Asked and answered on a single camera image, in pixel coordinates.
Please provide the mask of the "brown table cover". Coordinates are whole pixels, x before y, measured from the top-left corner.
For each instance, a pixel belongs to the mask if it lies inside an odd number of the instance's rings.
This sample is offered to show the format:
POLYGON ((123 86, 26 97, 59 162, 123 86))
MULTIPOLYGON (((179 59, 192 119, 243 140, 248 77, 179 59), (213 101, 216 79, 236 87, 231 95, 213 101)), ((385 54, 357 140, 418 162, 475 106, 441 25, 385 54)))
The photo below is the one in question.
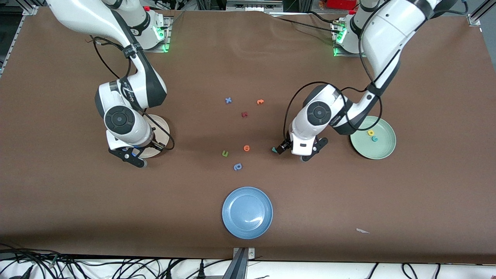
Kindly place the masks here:
POLYGON ((359 59, 333 56, 323 31, 262 12, 190 11, 174 23, 170 51, 148 57, 168 89, 148 112, 166 119, 176 146, 140 169, 107 151, 94 95, 114 76, 89 38, 48 8, 26 18, 0 78, 0 243, 87 255, 230 258, 251 246, 263 260, 496 263, 496 72, 465 18, 425 23, 402 51, 382 98, 397 138, 383 160, 361 157, 331 127, 308 162, 271 150, 300 87, 369 82, 359 59), (250 240, 222 221, 226 197, 246 186, 274 210, 250 240))

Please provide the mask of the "blue plate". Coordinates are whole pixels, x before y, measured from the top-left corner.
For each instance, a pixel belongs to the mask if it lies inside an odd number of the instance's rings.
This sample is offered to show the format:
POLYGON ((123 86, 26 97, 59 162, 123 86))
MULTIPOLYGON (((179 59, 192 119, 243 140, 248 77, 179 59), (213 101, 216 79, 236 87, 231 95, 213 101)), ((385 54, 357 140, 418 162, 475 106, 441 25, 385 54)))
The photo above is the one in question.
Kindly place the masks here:
POLYGON ((271 226, 274 210, 267 194, 255 187, 232 191, 222 205, 222 221, 234 237, 255 239, 271 226))

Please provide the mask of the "green plate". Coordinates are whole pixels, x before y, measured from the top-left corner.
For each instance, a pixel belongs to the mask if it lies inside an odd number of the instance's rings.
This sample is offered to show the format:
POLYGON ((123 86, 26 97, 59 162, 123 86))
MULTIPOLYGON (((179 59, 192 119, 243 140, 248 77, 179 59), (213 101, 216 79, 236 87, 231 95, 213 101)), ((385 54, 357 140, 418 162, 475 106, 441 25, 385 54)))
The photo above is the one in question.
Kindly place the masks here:
POLYGON ((360 131, 350 136, 352 147, 363 157, 380 160, 388 157, 395 150, 396 134, 391 125, 376 116, 367 116, 360 125, 360 131), (374 135, 379 138, 373 142, 367 131, 372 129, 374 135))

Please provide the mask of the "red box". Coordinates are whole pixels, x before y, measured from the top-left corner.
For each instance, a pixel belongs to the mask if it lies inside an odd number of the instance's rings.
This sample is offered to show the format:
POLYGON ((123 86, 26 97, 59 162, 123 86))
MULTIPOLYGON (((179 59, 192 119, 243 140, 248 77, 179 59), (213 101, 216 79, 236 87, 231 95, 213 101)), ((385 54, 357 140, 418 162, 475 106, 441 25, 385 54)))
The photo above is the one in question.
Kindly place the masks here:
POLYGON ((325 0, 326 7, 335 10, 353 10, 358 0, 325 0))

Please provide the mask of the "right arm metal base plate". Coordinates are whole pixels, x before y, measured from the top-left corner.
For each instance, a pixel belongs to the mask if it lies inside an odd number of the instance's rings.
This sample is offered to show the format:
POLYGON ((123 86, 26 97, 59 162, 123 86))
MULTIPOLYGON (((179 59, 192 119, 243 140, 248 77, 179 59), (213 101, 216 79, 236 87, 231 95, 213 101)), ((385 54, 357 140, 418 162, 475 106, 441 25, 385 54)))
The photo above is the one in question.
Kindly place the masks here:
POLYGON ((174 17, 156 14, 151 21, 150 28, 152 35, 147 37, 145 46, 146 52, 167 53, 170 48, 172 37, 172 22, 174 17))

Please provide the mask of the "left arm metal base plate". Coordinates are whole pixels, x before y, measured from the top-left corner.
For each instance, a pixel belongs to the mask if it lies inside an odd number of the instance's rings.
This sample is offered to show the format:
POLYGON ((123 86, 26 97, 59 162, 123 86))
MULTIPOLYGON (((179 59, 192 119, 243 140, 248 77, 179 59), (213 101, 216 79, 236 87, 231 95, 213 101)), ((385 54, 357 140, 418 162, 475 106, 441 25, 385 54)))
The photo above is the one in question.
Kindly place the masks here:
POLYGON ((334 45, 333 46, 333 52, 335 57, 349 57, 349 58, 358 58, 360 55, 363 58, 366 58, 367 55, 365 53, 353 53, 349 52, 346 49, 343 48, 341 45, 334 45))

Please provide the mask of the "metal table edge bracket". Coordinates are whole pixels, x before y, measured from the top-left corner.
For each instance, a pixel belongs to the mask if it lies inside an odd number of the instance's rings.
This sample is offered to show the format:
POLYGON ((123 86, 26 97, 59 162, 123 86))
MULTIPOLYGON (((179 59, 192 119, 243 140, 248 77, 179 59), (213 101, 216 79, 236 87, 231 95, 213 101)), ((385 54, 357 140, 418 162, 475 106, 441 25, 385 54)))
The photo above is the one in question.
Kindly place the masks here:
POLYGON ((234 248, 233 259, 222 279, 246 279, 248 262, 255 259, 254 247, 234 248))

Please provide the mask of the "grey metal frame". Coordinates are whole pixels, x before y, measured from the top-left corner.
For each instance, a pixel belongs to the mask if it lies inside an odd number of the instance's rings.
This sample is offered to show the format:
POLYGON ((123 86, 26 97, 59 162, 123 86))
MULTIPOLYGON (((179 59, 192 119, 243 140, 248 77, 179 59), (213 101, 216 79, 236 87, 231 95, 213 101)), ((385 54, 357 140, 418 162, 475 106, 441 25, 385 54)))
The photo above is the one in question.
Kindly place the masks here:
POLYGON ((283 12, 283 0, 226 0, 226 11, 283 12))

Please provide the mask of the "aluminium frame profile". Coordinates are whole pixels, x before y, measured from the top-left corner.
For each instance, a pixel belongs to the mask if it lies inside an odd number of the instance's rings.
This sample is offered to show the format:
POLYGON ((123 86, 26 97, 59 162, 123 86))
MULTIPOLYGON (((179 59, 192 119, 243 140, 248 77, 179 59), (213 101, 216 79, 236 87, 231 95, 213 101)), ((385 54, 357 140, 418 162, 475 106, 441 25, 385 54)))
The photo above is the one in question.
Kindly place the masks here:
POLYGON ((0 78, 26 17, 35 15, 45 0, 0 0, 0 78))
POLYGON ((471 13, 467 15, 470 26, 480 26, 480 20, 496 7, 496 0, 483 0, 483 2, 471 13))

